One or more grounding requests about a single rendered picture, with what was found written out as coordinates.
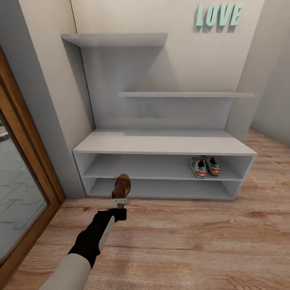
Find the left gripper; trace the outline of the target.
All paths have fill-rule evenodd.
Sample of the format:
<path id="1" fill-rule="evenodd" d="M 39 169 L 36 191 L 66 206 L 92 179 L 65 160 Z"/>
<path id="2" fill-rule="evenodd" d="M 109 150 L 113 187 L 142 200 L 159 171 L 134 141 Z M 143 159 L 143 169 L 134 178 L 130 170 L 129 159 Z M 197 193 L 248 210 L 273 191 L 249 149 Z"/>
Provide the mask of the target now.
<path id="1" fill-rule="evenodd" d="M 123 208 L 123 209 L 114 208 L 112 210 L 115 211 L 116 214 L 117 214 L 116 221 L 118 221 L 118 220 L 126 220 L 127 219 L 127 208 Z"/>

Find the gym shoe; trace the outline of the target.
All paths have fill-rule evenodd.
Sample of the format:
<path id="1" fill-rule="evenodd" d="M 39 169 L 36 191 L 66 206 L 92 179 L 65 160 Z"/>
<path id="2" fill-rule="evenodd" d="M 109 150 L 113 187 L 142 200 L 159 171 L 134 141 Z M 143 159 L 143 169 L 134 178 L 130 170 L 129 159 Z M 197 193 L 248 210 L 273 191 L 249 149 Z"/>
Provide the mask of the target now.
<path id="1" fill-rule="evenodd" d="M 189 165 L 197 178 L 205 178 L 207 167 L 205 166 L 205 161 L 203 159 L 193 157 L 191 158 Z"/>
<path id="2" fill-rule="evenodd" d="M 210 174 L 215 176 L 219 175 L 220 165 L 216 162 L 215 157 L 208 158 L 205 155 L 201 155 L 200 160 L 205 161 L 205 166 Z"/>

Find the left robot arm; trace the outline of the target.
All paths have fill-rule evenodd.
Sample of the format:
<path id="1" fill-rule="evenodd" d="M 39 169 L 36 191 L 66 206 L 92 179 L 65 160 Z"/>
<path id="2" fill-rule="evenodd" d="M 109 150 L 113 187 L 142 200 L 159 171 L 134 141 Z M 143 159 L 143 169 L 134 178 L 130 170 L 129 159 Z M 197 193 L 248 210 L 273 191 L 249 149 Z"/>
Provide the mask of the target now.
<path id="1" fill-rule="evenodd" d="M 130 200 L 127 198 L 113 199 L 111 209 L 99 210 L 92 223 L 79 233 L 75 245 L 39 290 L 83 290 L 114 223 L 127 219 L 127 208 L 119 209 L 119 205 L 129 204 Z"/>

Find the sandal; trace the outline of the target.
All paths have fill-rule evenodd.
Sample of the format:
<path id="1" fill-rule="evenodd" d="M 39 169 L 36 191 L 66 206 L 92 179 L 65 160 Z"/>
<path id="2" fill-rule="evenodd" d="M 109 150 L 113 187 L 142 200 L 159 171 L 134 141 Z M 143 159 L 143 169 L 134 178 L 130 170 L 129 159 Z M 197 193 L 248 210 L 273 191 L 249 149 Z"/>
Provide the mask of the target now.
<path id="1" fill-rule="evenodd" d="M 116 180 L 115 190 L 112 192 L 113 199 L 125 199 L 131 189 L 131 181 L 127 174 L 121 174 Z M 123 209 L 124 205 L 119 205 L 119 209 Z"/>

